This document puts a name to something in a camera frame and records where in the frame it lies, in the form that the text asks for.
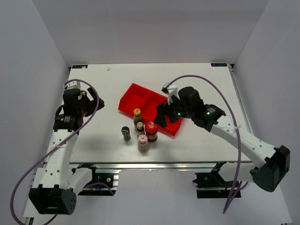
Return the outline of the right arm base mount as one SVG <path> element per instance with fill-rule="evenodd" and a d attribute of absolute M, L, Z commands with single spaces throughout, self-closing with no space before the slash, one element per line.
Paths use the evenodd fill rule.
<path fill-rule="evenodd" d="M 238 189 L 239 183 L 233 183 L 237 163 L 221 161 L 217 163 L 192 163 L 198 199 L 226 199 L 231 188 Z"/>

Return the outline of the black-cap pepper shaker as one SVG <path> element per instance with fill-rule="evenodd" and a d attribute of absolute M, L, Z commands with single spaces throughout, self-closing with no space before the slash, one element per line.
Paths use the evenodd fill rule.
<path fill-rule="evenodd" d="M 124 141 L 129 141 L 131 139 L 130 129 L 127 126 L 121 128 L 121 133 L 123 135 Z"/>

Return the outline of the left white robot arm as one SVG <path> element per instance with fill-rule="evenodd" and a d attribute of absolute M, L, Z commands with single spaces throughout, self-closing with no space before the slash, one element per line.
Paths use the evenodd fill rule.
<path fill-rule="evenodd" d="M 81 83 L 87 84 L 79 79 L 64 84 L 63 104 L 55 113 L 46 168 L 38 186 L 29 192 L 29 199 L 39 214 L 71 215 L 84 186 L 94 187 L 99 182 L 99 175 L 88 168 L 69 173 L 79 132 L 105 106 L 95 88 L 88 84 L 87 90 L 82 90 Z"/>

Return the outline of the tall yellow-cap sauce bottle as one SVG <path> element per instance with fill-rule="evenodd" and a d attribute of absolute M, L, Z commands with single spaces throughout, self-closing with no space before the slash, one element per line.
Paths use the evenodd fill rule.
<path fill-rule="evenodd" d="M 141 110 L 139 108 L 134 109 L 133 113 L 134 113 L 134 117 L 133 117 L 134 127 L 135 127 L 135 131 L 137 131 L 137 123 L 142 122 L 143 118 L 141 116 Z"/>

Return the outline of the pink-cap spice shaker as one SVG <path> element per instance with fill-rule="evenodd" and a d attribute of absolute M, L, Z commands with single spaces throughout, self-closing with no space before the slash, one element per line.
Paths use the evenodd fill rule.
<path fill-rule="evenodd" d="M 139 135 L 138 136 L 138 150 L 140 152 L 147 152 L 149 150 L 148 146 L 148 138 L 146 135 Z"/>

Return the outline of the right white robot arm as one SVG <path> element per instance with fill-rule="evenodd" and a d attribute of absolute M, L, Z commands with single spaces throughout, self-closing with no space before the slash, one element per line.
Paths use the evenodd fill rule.
<path fill-rule="evenodd" d="M 180 118 L 187 118 L 227 141 L 251 160 L 242 177 L 267 192 L 273 192 L 289 172 L 291 153 L 287 147 L 275 147 L 239 128 L 222 109 L 205 104 L 193 87 L 179 90 L 166 83 L 162 91 L 167 94 L 167 100 L 157 106 L 155 124 L 165 128 L 166 119 L 175 123 Z"/>

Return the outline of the red-lid sauce jar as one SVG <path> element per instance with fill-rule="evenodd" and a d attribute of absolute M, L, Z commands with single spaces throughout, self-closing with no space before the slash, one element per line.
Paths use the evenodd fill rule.
<path fill-rule="evenodd" d="M 145 133 L 148 138 L 148 142 L 153 143 L 157 140 L 158 126 L 153 121 L 149 121 L 145 125 Z"/>

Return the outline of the small tan-cap sauce bottle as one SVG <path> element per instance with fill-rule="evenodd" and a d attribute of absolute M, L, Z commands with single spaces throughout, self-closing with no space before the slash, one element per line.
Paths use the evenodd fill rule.
<path fill-rule="evenodd" d="M 139 137 L 140 135 L 145 135 L 145 130 L 144 130 L 144 124 L 143 122 L 138 122 L 136 124 L 136 132 L 137 132 L 137 136 Z"/>

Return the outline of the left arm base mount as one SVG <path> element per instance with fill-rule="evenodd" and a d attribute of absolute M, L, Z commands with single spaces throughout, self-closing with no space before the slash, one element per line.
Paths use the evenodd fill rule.
<path fill-rule="evenodd" d="M 115 193 L 118 181 L 119 171 L 115 169 L 100 168 L 97 164 L 84 163 L 71 165 L 69 170 L 74 175 L 79 169 L 89 169 L 92 179 L 85 188 L 78 194 L 82 196 L 112 196 L 110 190 Z"/>

